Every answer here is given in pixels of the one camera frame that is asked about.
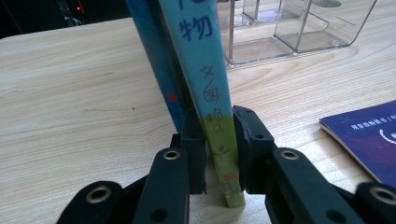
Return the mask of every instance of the light wood surface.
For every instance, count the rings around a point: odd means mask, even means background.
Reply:
[[[396,4],[378,1],[349,48],[230,69],[234,105],[335,185],[372,178],[318,119],[396,99]],[[149,172],[176,130],[131,19],[0,40],[0,223],[54,223],[98,180]],[[270,223],[264,196],[225,207],[210,157],[191,223]]]

